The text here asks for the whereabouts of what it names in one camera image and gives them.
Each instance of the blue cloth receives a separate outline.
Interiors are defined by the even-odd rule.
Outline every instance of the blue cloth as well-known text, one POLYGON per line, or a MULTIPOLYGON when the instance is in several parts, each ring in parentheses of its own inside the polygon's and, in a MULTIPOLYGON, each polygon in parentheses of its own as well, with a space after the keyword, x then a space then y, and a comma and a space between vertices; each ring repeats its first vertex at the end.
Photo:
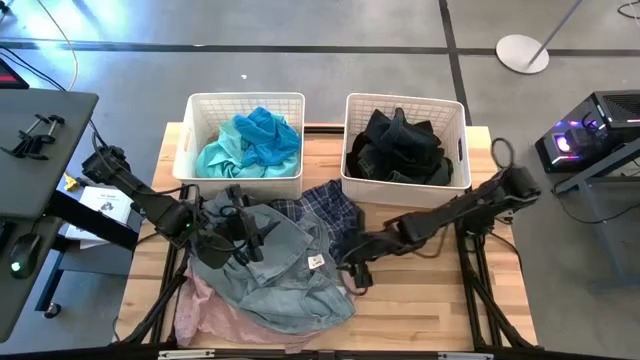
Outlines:
MULTIPOLYGON (((219 221, 219 209, 229 204, 224 191, 204 204, 212 223, 219 221)), ((328 253, 329 235, 320 218, 307 213, 294 223, 264 204, 246 211, 258 228, 278 222, 260 247, 264 260, 242 266, 231 257, 222 268, 212 269, 195 258, 194 273, 257 324, 285 334, 325 330, 355 313, 328 253), (319 255, 324 264, 310 269, 309 258, 319 255)))
POLYGON ((249 142, 242 159, 243 166, 279 165, 300 151, 302 142, 298 133, 282 115, 271 114, 263 107, 256 108, 249 116, 234 116, 233 125, 249 142))
POLYGON ((294 176, 298 170, 299 155, 294 152, 273 166, 243 165, 249 147, 247 141, 228 121, 220 125, 218 141, 202 149, 196 160, 196 176, 200 178, 275 178, 294 176))
POLYGON ((316 186, 302 193, 300 200, 274 200, 269 206, 293 222, 300 221, 311 212, 327 223, 331 246, 329 252, 335 261, 342 260, 342 253, 348 250, 349 238, 358 229, 358 217, 362 210, 342 192, 340 180, 316 186))

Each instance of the black desk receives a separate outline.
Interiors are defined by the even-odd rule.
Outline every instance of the black desk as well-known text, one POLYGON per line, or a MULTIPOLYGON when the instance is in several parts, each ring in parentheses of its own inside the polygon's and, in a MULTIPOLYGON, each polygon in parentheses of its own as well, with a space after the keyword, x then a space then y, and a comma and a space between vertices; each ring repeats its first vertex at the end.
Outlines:
MULTIPOLYGON (((56 190, 97 101, 97 95, 88 93, 0 90, 0 146, 15 147, 18 130, 26 130, 34 122, 34 114, 55 114, 66 120, 53 134, 55 143, 44 146, 42 153, 49 160, 17 159, 0 153, 0 218, 16 224, 0 253, 0 342, 11 334, 49 250, 66 249, 66 239, 57 235, 63 220, 129 250, 135 248, 135 231, 56 190), (29 278, 16 280, 9 273, 8 249, 32 229, 43 237, 36 270, 29 278)), ((49 125, 41 123, 31 135, 46 134, 48 130, 49 125)), ((57 284, 56 273, 54 269, 50 282, 57 284)), ((43 310, 46 305, 40 301, 38 309, 43 310)))

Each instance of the computer mouse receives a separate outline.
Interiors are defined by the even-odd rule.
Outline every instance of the computer mouse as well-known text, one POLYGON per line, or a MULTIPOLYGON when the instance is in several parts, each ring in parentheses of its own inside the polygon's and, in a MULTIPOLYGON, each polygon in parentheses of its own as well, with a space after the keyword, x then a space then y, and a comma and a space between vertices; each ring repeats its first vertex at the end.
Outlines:
POLYGON ((9 272, 15 279, 26 279, 36 268, 40 251, 40 235, 25 234, 16 240, 9 251, 9 272))

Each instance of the teal towel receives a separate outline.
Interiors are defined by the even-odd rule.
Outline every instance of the teal towel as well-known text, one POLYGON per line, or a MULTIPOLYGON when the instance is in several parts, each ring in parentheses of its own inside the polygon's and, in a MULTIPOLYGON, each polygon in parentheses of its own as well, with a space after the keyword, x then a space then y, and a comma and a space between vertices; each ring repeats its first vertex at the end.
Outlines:
POLYGON ((218 141, 202 149, 196 161, 196 176, 200 178, 274 178, 294 176, 298 169, 298 152, 281 164, 243 166, 242 160, 249 147, 232 121, 220 125, 218 141))

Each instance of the wooden table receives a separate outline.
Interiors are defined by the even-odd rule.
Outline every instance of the wooden table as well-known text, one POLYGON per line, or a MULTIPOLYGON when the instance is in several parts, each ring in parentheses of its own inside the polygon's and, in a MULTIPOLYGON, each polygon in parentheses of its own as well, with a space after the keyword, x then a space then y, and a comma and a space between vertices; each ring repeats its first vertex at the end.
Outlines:
MULTIPOLYGON (((180 186, 171 175, 173 158, 181 130, 180 123, 166 128, 152 187, 157 191, 180 186)), ((486 127, 467 127, 467 143, 473 187, 496 171, 490 155, 490 136, 486 127)), ((329 179, 340 178, 342 135, 305 134, 303 187, 309 189, 329 179)), ((379 230, 386 219, 413 208, 364 204, 367 230, 379 230)), ((143 225, 140 235, 153 232, 143 225)), ((511 229, 497 224, 495 232, 513 241, 511 229)), ((428 241, 421 250, 432 252, 437 241, 428 241)), ((131 272, 120 308, 116 330, 127 336, 142 320, 156 300, 169 243, 160 236, 141 244, 133 258, 131 272)), ((517 256, 499 241, 487 237, 485 246, 496 302, 521 335, 536 343, 527 295, 517 256)), ((473 348, 462 285, 460 263, 451 229, 437 259, 421 259, 408 254, 387 256, 370 263, 375 286, 355 301, 356 315, 342 326, 311 341, 307 349, 387 350, 387 351, 464 351, 473 348)), ((176 296, 165 314, 162 339, 173 321, 176 296)), ((489 340, 484 308, 479 308, 483 335, 489 340)), ((198 348, 278 349, 281 345, 236 344, 209 334, 199 334, 191 345, 198 348)))

